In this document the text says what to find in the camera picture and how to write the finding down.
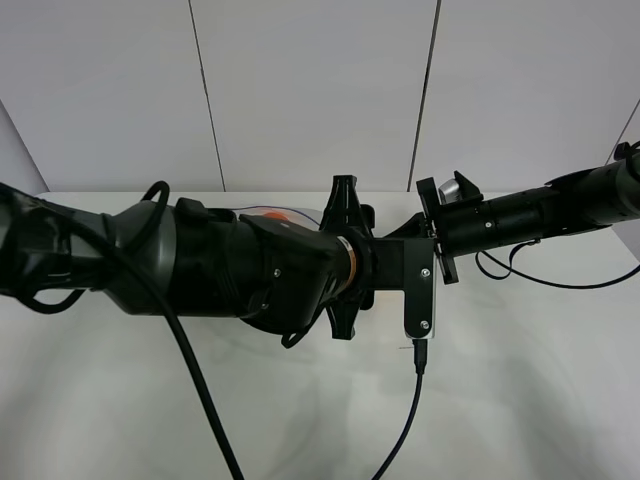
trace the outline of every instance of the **panel seam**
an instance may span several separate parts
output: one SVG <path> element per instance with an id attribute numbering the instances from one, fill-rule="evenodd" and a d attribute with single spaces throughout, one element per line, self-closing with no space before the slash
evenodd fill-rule
<path id="1" fill-rule="evenodd" d="M 620 143 L 620 140 L 622 140 L 622 136 L 626 133 L 627 128 L 629 127 L 629 124 L 631 123 L 631 120 L 633 120 L 633 117 L 636 114 L 636 110 L 638 110 L 638 106 L 640 106 L 640 98 L 638 99 L 638 102 L 636 103 L 636 106 L 633 107 L 633 111 L 631 112 L 631 115 L 629 115 L 627 123 L 625 123 L 624 127 L 622 127 L 622 131 L 620 132 L 620 135 L 618 136 L 618 139 L 616 140 L 616 143 L 614 143 L 613 148 L 611 149 L 611 153 L 609 153 L 609 156 L 607 157 L 607 161 L 604 162 L 605 165 L 608 165 L 609 162 L 611 161 L 611 158 L 613 157 L 613 154 L 616 151 L 616 147 Z"/>
<path id="2" fill-rule="evenodd" d="M 424 113 L 424 104 L 427 97 L 427 87 L 429 85 L 429 77 L 431 75 L 431 61 L 433 60 L 433 50 L 436 44 L 436 35 L 438 33 L 438 20 L 440 19 L 440 7 L 442 0 L 436 2 L 436 12 L 433 17 L 433 28 L 431 30 L 431 41 L 429 43 L 429 55 L 427 57 L 427 67 L 424 72 L 424 83 L 422 85 L 422 96 L 420 98 L 420 110 L 418 112 L 418 122 L 416 125 L 416 136 L 413 141 L 413 153 L 411 154 L 411 166 L 409 167 L 409 180 L 407 181 L 407 192 L 411 191 L 411 181 L 413 180 L 413 170 L 416 166 L 416 155 L 418 153 L 418 145 L 420 143 L 420 131 L 422 129 L 422 115 Z"/>
<path id="3" fill-rule="evenodd" d="M 204 65 L 202 63 L 202 53 L 200 51 L 200 39 L 198 38 L 198 30 L 196 28 L 196 19 L 193 15 L 193 5 L 191 0 L 187 0 L 189 4 L 189 14 L 191 15 L 191 25 L 193 26 L 193 38 L 196 41 L 196 50 L 198 52 L 198 62 L 200 63 L 200 76 L 202 77 L 202 86 L 204 88 L 204 96 L 207 99 L 207 110 L 209 111 L 209 122 L 211 123 L 211 133 L 213 135 L 213 145 L 216 150 L 216 157 L 218 158 L 218 168 L 220 169 L 220 180 L 222 181 L 222 190 L 227 191 L 227 185 L 224 181 L 224 173 L 222 171 L 222 161 L 220 160 L 220 150 L 218 149 L 218 137 L 216 135 L 216 129 L 213 124 L 213 114 L 211 112 L 211 101 L 209 100 L 209 90 L 207 89 L 207 78 L 204 73 Z"/>

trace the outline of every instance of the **white background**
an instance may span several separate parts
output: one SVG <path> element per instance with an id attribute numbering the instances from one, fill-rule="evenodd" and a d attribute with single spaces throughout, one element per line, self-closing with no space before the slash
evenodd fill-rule
<path id="1" fill-rule="evenodd" d="M 52 191 L 216 191 L 220 170 L 229 191 L 325 191 L 344 173 L 403 191 L 435 7 L 6 0 L 0 100 Z M 640 97 L 639 14 L 444 0 L 413 179 L 461 169 L 513 191 L 604 163 Z"/>

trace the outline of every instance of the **black cylinder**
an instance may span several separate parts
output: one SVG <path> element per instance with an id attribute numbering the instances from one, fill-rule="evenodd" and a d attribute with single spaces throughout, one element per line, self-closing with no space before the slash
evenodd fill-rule
<path id="1" fill-rule="evenodd" d="M 445 208 L 440 238 L 453 256 L 542 238 L 552 216 L 546 205 L 555 193 L 537 188 L 466 207 Z"/>
<path id="2" fill-rule="evenodd" d="M 210 215 L 199 222 L 176 212 L 176 259 L 167 298 L 178 315 L 246 315 L 243 308 L 262 278 L 262 249 L 249 225 Z"/>
<path id="3" fill-rule="evenodd" d="M 443 205 L 437 225 L 452 256 L 587 232 L 640 218 L 640 155 L 560 177 L 542 188 Z"/>

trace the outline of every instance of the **white table surface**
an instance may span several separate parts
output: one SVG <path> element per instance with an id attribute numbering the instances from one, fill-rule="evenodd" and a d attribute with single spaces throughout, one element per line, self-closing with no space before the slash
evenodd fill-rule
<path id="1" fill-rule="evenodd" d="M 208 206 L 322 209 L 323 193 L 182 194 Z M 116 213 L 131 193 L 46 198 Z M 416 194 L 361 193 L 384 234 Z M 609 230 L 528 248 L 517 266 L 599 282 L 636 260 Z M 563 291 L 483 277 L 437 292 L 423 396 L 392 479 L 629 479 L 640 475 L 640 279 Z M 321 318 L 297 347 L 239 320 L 185 318 L 247 479 L 369 479 L 413 393 L 402 294 L 362 312 L 351 342 Z M 159 317 L 84 296 L 46 317 L 0 300 L 0 478 L 225 479 L 227 469 L 177 346 Z"/>

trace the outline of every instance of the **white wall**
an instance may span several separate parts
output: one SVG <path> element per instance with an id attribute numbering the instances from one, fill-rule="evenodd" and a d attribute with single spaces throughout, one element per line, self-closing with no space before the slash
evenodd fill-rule
<path id="1" fill-rule="evenodd" d="M 220 190 L 185 0 L 3 0 L 0 98 L 52 190 Z"/>
<path id="2" fill-rule="evenodd" d="M 638 14 L 631 0 L 445 0 L 414 180 L 457 169 L 513 191 L 604 164 L 638 99 Z"/>
<path id="3" fill-rule="evenodd" d="M 406 188 L 435 0 L 194 0 L 230 190 Z"/>
<path id="4" fill-rule="evenodd" d="M 37 194 L 47 191 L 9 114 L 0 101 L 0 182 Z"/>

